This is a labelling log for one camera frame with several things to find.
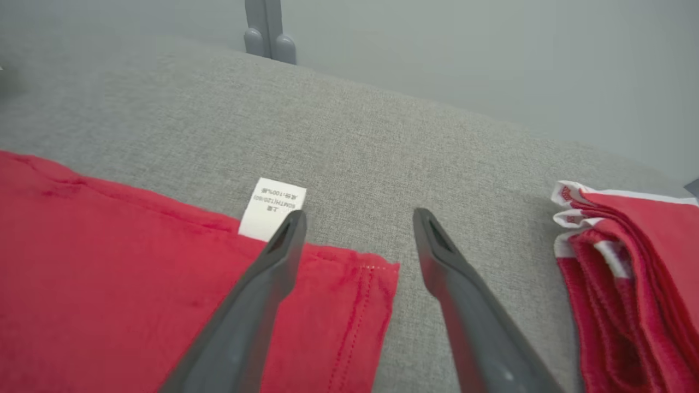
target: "white stripe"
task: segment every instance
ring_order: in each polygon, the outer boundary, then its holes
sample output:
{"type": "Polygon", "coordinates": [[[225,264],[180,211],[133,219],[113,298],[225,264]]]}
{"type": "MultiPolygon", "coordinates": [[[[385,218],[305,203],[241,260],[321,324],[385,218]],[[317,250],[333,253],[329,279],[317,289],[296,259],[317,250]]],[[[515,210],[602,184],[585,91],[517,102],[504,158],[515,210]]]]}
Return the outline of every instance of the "white stripe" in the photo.
{"type": "Polygon", "coordinates": [[[554,241],[554,255],[556,255],[556,258],[575,258],[575,252],[572,250],[568,239],[582,232],[584,231],[570,231],[558,235],[554,241]]]}
{"type": "Polygon", "coordinates": [[[699,202],[697,202],[696,198],[673,198],[671,196],[665,196],[665,195],[646,194],[644,192],[622,191],[622,190],[597,191],[597,190],[593,190],[591,188],[588,188],[588,190],[589,191],[586,190],[586,192],[593,192],[595,194],[615,195],[618,197],[629,197],[629,198],[638,198],[638,199],[648,199],[650,201],[679,203],[682,205],[692,205],[692,206],[699,207],[699,202]]]}
{"type": "Polygon", "coordinates": [[[580,190],[586,190],[586,187],[580,183],[571,182],[569,180],[559,180],[554,187],[554,193],[551,195],[551,200],[559,206],[564,208],[570,208],[570,202],[563,198],[563,188],[567,187],[570,190],[570,197],[580,203],[585,203],[586,205],[593,206],[592,203],[588,202],[580,190]]]}
{"type": "Polygon", "coordinates": [[[563,228],[569,229],[592,228],[602,220],[604,220],[603,217],[588,217],[583,215],[580,209],[570,209],[554,214],[554,222],[561,225],[563,228]],[[570,222],[568,221],[568,217],[573,217],[574,220],[570,222]]]}
{"type": "Polygon", "coordinates": [[[607,265],[609,265],[614,277],[631,278],[632,273],[629,262],[622,260],[619,257],[621,249],[626,248],[622,242],[604,240],[595,243],[595,248],[605,258],[605,261],[607,262],[607,265]]]}

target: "white label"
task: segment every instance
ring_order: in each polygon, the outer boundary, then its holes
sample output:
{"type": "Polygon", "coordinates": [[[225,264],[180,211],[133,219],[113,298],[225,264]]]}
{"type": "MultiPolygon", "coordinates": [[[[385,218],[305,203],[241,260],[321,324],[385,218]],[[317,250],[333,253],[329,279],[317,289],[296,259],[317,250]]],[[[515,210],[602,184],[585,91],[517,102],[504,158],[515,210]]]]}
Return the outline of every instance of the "white label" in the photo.
{"type": "Polygon", "coordinates": [[[301,209],[305,188],[260,178],[247,204],[238,234],[269,241],[287,215],[301,209]]]}

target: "gray couch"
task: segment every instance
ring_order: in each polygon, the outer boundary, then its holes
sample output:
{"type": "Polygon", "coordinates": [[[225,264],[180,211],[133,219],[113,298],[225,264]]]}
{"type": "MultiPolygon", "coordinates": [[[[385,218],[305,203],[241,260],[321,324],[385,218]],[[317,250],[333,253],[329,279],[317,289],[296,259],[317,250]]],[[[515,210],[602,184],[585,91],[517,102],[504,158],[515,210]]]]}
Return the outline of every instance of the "gray couch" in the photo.
{"type": "Polygon", "coordinates": [[[400,262],[375,392],[456,392],[412,209],[430,208],[567,392],[582,390],[552,248],[554,182],[684,197],[584,145],[310,69],[175,38],[8,40],[0,148],[240,218],[255,182],[307,187],[307,240],[400,262]]]}

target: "stacked folded clothes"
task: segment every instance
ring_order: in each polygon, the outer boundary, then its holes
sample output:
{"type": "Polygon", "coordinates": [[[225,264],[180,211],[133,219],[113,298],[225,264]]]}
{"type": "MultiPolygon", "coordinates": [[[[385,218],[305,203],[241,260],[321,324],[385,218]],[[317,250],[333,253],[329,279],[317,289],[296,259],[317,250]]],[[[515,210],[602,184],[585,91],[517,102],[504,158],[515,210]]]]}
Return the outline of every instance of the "stacked folded clothes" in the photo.
{"type": "Polygon", "coordinates": [[[699,392],[699,204],[561,181],[554,250],[588,392],[699,392]]]}

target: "white wall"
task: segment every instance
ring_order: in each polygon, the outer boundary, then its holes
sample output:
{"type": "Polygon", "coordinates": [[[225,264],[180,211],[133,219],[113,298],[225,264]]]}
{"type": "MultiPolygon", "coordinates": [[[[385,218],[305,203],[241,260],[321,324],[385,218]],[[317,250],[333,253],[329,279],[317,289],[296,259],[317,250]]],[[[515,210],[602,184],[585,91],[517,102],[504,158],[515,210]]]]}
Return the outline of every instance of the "white wall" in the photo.
{"type": "Polygon", "coordinates": [[[699,176],[699,1],[283,0],[282,15],[300,65],[699,176]]]}
{"type": "Polygon", "coordinates": [[[243,52],[247,29],[245,0],[1,0],[0,23],[3,38],[109,31],[179,36],[243,52]]]}

